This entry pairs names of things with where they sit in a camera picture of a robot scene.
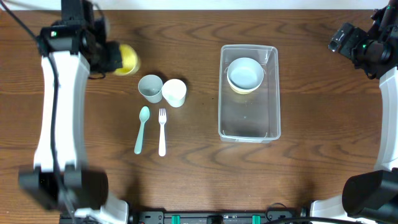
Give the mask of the yellow plastic cup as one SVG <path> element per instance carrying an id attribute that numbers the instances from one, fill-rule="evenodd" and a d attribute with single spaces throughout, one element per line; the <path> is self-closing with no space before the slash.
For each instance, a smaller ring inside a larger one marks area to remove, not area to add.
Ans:
<path id="1" fill-rule="evenodd" d="M 121 44 L 119 50 L 122 58 L 122 67 L 114 71 L 115 75 L 126 76 L 135 74 L 140 66 L 141 61 L 136 51 L 127 44 Z"/>

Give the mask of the grey plastic cup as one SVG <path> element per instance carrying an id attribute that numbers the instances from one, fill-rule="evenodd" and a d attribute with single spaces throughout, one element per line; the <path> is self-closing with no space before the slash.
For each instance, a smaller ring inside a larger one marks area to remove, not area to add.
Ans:
<path id="1" fill-rule="evenodd" d="M 163 81 L 156 75 L 146 75 L 138 83 L 139 93 L 150 103 L 162 100 Z"/>

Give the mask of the grey plastic bowl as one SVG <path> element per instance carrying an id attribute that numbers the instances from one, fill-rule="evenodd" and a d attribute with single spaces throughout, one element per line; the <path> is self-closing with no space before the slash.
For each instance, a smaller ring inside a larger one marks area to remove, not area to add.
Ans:
<path id="1" fill-rule="evenodd" d="M 227 69 L 227 81 L 243 89 L 261 85 L 264 79 L 264 69 L 256 60 L 248 57 L 237 58 Z"/>

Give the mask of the yellow plastic bowl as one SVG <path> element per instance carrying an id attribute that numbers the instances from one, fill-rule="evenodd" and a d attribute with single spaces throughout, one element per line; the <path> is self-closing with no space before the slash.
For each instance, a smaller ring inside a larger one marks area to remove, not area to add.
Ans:
<path id="1" fill-rule="evenodd" d="M 235 93 L 238 93 L 238 94 L 241 94 L 241 95 L 250 94 L 250 93 L 252 93 L 253 91 L 255 91 L 255 90 L 257 90 L 257 89 L 259 88 L 259 85 L 257 85 L 257 86 L 255 86 L 254 88 L 243 89 L 243 88 L 240 88 L 240 87 L 236 86 L 234 83 L 231 83 L 231 82 L 229 82 L 229 86 L 231 87 L 231 89 L 232 89 Z"/>

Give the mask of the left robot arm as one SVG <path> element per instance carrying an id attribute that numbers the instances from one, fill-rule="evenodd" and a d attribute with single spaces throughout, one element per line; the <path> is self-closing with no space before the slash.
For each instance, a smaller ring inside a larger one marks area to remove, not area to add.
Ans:
<path id="1" fill-rule="evenodd" d="M 61 19 L 36 37 L 44 74 L 42 128 L 34 167 L 19 174 L 19 185 L 45 209 L 58 210 L 65 223 L 127 223 L 128 203 L 109 191 L 103 170 L 88 166 L 83 128 L 90 76 L 134 64 L 120 43 L 107 41 L 106 19 L 95 19 L 91 1 L 62 1 L 61 8 Z"/>

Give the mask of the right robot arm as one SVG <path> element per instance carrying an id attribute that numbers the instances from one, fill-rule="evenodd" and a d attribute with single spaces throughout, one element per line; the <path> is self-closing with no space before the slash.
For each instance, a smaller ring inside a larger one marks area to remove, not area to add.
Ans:
<path id="1" fill-rule="evenodd" d="M 371 172 L 350 177 L 343 193 L 311 203 L 307 223 L 397 223 L 397 0 L 376 9 L 364 31 L 344 23 L 328 48 L 379 81 L 382 129 Z"/>

